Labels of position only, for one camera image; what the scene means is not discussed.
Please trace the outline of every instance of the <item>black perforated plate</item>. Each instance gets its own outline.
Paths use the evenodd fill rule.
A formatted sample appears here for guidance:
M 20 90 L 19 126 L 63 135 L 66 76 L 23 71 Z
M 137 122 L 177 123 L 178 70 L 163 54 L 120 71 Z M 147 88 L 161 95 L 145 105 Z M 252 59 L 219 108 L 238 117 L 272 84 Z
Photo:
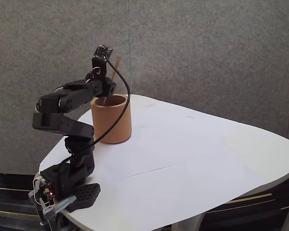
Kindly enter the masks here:
M 77 189 L 75 193 L 77 200 L 71 205 L 69 205 L 66 209 L 69 212 L 73 212 L 76 209 L 91 207 L 94 204 L 100 191 L 101 187 L 99 184 L 82 185 Z

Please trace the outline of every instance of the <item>cardboard tube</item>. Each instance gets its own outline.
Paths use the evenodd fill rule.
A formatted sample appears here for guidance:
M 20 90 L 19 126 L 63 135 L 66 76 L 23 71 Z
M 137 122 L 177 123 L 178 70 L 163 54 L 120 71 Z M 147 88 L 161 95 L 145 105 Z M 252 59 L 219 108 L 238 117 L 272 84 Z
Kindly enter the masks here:
M 114 94 L 107 97 L 104 105 L 103 98 L 95 98 L 91 101 L 94 135 L 98 139 L 121 114 L 127 101 L 126 95 Z M 131 137 L 131 102 L 125 113 L 114 128 L 102 138 L 102 143 L 121 143 Z

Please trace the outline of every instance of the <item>wooden stick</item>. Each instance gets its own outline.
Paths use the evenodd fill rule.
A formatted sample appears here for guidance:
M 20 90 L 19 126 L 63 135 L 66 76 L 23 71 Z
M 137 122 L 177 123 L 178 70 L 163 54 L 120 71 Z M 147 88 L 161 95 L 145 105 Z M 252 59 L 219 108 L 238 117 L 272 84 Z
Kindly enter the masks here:
M 116 65 L 115 65 L 116 69 L 119 67 L 120 61 L 121 61 L 121 56 L 117 56 Z M 111 81 L 114 81 L 115 75 L 116 75 L 116 71 L 114 70 L 111 76 Z

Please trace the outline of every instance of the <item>wire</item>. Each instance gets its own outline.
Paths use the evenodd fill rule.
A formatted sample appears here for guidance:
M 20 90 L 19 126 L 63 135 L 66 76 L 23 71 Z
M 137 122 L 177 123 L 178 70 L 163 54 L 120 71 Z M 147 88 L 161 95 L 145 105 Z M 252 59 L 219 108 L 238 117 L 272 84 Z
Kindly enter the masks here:
M 113 64 L 110 62 L 108 56 L 106 55 L 105 56 L 106 59 L 107 59 L 107 62 L 108 64 L 112 67 L 112 69 L 115 70 L 115 72 L 117 73 L 117 75 L 122 79 L 123 83 L 125 84 L 126 86 L 126 89 L 127 89 L 127 101 L 126 101 L 126 104 L 121 112 L 121 114 L 119 115 L 119 117 L 116 119 L 116 121 L 110 126 L 110 128 L 107 129 L 107 131 L 104 132 L 103 135 L 101 135 L 97 140 L 95 140 L 92 144 L 90 144 L 89 147 L 87 147 L 85 150 L 83 150 L 81 153 L 79 154 L 72 154 L 71 156 L 69 156 L 68 158 L 64 159 L 60 164 L 59 164 L 59 168 L 58 168 L 58 173 L 59 173 L 59 178 L 58 178 L 58 183 L 59 183 L 59 187 L 61 187 L 61 180 L 60 180 L 60 169 L 61 169 L 61 166 L 63 165 L 63 163 L 65 163 L 66 161 L 70 160 L 73 156 L 75 155 L 81 155 L 83 154 L 85 151 L 89 150 L 92 146 L 94 146 L 95 144 L 97 144 L 99 141 L 101 141 L 102 138 L 104 138 L 110 131 L 111 129 L 114 128 L 114 126 L 120 121 L 120 119 L 122 118 L 123 114 L 125 113 L 129 103 L 130 103 L 130 98 L 131 98 L 131 91 L 130 91 L 130 87 L 128 85 L 128 83 L 126 82 L 125 78 L 121 75 L 121 73 L 113 66 Z
M 35 200 L 35 202 L 36 202 L 37 204 L 39 204 L 39 205 L 45 205 L 45 204 L 48 204 L 49 201 L 46 202 L 46 203 L 41 204 L 41 203 L 39 203 L 39 202 L 37 201 L 37 199 L 35 198 L 35 181 L 36 181 L 36 180 L 39 180 L 39 179 L 37 179 L 37 178 L 33 179 L 33 192 L 34 192 L 33 197 L 34 197 L 34 200 Z
M 118 74 L 118 76 L 122 79 L 123 83 L 125 84 L 126 86 L 126 89 L 127 89 L 127 101 L 126 101 L 126 104 L 121 112 L 121 114 L 119 115 L 119 117 L 116 119 L 116 121 L 113 123 L 113 125 L 110 126 L 110 128 L 107 129 L 107 131 L 104 132 L 103 135 L 101 135 L 97 140 L 95 140 L 89 147 L 87 147 L 84 151 L 82 151 L 81 153 L 77 154 L 77 155 L 81 155 L 83 154 L 85 151 L 89 150 L 92 146 L 94 146 L 95 144 L 97 144 L 99 141 L 101 141 L 102 138 L 104 138 L 110 131 L 111 129 L 114 128 L 114 126 L 119 122 L 119 120 L 122 118 L 123 114 L 125 113 L 129 103 L 130 103 L 130 98 L 131 98 L 131 91 L 130 91 L 130 87 L 128 85 L 128 83 L 126 82 L 125 78 L 121 75 L 121 73 L 113 66 L 113 64 L 110 62 L 108 56 L 106 55 L 106 59 L 107 59 L 107 62 L 109 63 L 109 65 L 112 67 L 112 69 L 115 70 L 115 72 Z

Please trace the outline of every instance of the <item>black robotic arm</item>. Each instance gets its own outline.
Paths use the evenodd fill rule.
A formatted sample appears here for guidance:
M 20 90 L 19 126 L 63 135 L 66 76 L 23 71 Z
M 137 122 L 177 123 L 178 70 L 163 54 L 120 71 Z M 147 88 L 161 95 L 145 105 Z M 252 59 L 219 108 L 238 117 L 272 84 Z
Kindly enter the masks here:
M 67 83 L 39 98 L 37 112 L 33 115 L 33 128 L 68 136 L 65 146 L 71 153 L 62 163 L 40 173 L 45 179 L 42 188 L 52 192 L 46 199 L 55 197 L 60 201 L 75 194 L 77 187 L 94 170 L 93 126 L 70 119 L 64 113 L 77 109 L 94 97 L 108 97 L 114 93 L 116 84 L 106 77 L 106 63 L 111 52 L 112 49 L 99 46 L 92 58 L 92 71 L 84 80 Z

